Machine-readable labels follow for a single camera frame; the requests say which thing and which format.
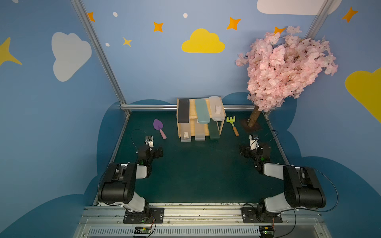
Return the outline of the clear rounded pencil case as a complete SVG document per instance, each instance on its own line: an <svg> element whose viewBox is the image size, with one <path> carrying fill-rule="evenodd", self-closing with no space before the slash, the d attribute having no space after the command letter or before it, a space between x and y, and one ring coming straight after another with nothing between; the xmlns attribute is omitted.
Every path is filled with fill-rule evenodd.
<svg viewBox="0 0 381 238"><path fill-rule="evenodd" d="M216 122L223 121L225 118L224 106L219 96L209 97L212 119Z"/></svg>

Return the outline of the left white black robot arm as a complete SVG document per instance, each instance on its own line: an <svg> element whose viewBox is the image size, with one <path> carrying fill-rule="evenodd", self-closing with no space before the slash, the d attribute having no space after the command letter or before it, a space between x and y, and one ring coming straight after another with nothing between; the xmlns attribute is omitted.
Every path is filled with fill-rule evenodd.
<svg viewBox="0 0 381 238"><path fill-rule="evenodd" d="M121 205L131 213L145 213L148 203L136 193L136 180L150 177L153 160L163 155L162 147L144 145L138 150L136 162L110 164L99 182L98 200L110 206Z"/></svg>

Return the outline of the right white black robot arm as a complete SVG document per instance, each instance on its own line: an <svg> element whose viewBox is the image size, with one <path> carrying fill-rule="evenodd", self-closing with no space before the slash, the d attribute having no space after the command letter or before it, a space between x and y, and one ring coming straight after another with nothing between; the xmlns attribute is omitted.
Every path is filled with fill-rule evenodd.
<svg viewBox="0 0 381 238"><path fill-rule="evenodd" d="M257 214L272 215L295 208L326 206L326 197L314 169L272 163L269 157L271 148L264 145L240 145L239 151L245 158L253 160L255 169L261 175L283 181L283 192L262 199L257 205Z"/></svg>

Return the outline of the frosted case with barcode label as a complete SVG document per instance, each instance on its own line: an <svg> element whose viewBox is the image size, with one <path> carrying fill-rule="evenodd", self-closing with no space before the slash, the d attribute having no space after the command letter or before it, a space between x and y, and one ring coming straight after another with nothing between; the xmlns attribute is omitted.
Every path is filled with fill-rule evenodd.
<svg viewBox="0 0 381 238"><path fill-rule="evenodd" d="M181 142L191 142L191 124L179 124L181 133Z"/></svg>

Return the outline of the black pencil case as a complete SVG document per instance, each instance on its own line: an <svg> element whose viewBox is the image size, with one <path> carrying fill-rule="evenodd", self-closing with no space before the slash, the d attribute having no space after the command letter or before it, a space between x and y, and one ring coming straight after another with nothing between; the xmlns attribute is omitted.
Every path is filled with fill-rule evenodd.
<svg viewBox="0 0 381 238"><path fill-rule="evenodd" d="M190 100L188 98L179 99L178 123L188 124L190 120Z"/></svg>

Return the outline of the teal translucent pencil case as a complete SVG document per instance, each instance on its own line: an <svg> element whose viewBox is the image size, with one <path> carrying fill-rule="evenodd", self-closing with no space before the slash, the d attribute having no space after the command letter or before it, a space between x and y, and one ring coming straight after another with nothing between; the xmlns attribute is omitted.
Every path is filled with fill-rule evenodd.
<svg viewBox="0 0 381 238"><path fill-rule="evenodd" d="M197 114L197 120L199 124L209 124L210 115L208 111L208 105L205 99L195 99L195 109Z"/></svg>

